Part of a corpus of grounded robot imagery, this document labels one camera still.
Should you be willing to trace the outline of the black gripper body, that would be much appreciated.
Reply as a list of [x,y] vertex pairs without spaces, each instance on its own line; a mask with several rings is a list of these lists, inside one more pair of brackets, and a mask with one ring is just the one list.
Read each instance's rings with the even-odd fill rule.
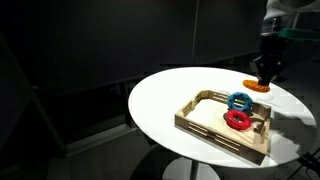
[[268,86],[284,69],[283,52],[286,46],[286,39],[277,34],[261,38],[259,56],[252,61],[252,71],[260,86]]

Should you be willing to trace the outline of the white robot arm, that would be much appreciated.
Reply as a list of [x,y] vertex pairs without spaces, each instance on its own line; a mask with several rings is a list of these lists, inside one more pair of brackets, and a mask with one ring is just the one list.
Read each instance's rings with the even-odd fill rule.
[[291,42],[319,42],[319,31],[298,25],[304,15],[320,13],[320,0],[267,0],[259,57],[251,62],[260,86],[268,86],[283,70],[283,52]]

